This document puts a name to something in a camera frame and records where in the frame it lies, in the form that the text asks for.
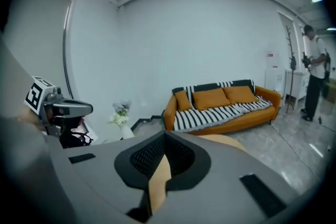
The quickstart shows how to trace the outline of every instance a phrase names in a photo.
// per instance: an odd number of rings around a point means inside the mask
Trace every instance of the bouquet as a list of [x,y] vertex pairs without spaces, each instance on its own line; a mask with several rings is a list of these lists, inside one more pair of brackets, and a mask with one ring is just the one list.
[[128,101],[121,101],[120,103],[114,103],[113,107],[116,110],[116,112],[110,117],[110,124],[116,124],[118,126],[121,126],[125,122],[128,121],[128,111],[131,107],[131,100]]

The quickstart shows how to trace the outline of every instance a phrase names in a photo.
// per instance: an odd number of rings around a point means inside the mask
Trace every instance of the black and white striped throw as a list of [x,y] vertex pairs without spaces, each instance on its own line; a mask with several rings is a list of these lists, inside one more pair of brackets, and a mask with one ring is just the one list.
[[255,85],[253,80],[217,82],[197,86],[185,86],[173,89],[173,93],[185,90],[189,102],[193,106],[193,108],[189,110],[177,110],[175,115],[174,130],[181,132],[198,131],[207,127],[221,125],[251,111],[262,110],[272,106],[271,102],[263,99],[262,97],[256,96],[258,102],[247,104],[239,103],[201,111],[195,109],[195,106],[193,105],[193,92],[207,91],[222,87],[233,86],[249,86],[251,92],[255,94]]

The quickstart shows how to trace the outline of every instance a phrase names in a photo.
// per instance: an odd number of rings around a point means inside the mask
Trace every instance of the tiled floor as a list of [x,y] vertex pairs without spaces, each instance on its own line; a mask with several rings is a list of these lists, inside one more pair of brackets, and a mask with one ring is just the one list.
[[[253,157],[280,174],[300,194],[323,178],[328,146],[336,135],[329,129],[336,130],[336,106],[321,101],[320,112],[314,121],[306,122],[300,115],[303,105],[304,100],[299,101],[298,108],[295,111],[290,108],[288,114],[287,105],[283,106],[271,125],[266,123],[227,134],[241,142]],[[322,125],[318,122],[318,113]],[[153,120],[139,124],[134,134],[161,130],[164,130],[162,121]]]

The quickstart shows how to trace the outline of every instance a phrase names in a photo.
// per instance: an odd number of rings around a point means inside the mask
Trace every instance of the orange sofa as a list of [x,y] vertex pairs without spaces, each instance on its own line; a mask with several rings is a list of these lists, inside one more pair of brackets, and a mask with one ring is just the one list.
[[[255,95],[261,96],[264,99],[270,101],[273,104],[273,106],[270,106],[269,108],[266,108],[264,110],[250,112],[234,120],[226,122],[222,125],[209,127],[203,130],[188,133],[194,135],[223,134],[227,132],[242,130],[245,128],[258,125],[260,123],[274,120],[277,117],[279,111],[281,95],[277,92],[270,91],[258,86],[255,86]],[[163,113],[165,127],[169,131],[174,130],[176,110],[177,110],[177,100],[175,95],[172,95]]]

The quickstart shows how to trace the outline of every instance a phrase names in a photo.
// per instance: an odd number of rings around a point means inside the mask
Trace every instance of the man standing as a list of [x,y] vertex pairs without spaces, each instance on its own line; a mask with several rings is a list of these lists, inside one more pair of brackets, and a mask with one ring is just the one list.
[[310,77],[307,87],[306,105],[301,112],[304,114],[302,118],[306,121],[312,121],[315,110],[319,102],[320,91],[324,80],[324,62],[326,53],[323,40],[319,38],[314,29],[310,25],[306,25],[303,29],[304,35],[310,40],[310,58],[307,59],[310,67]]

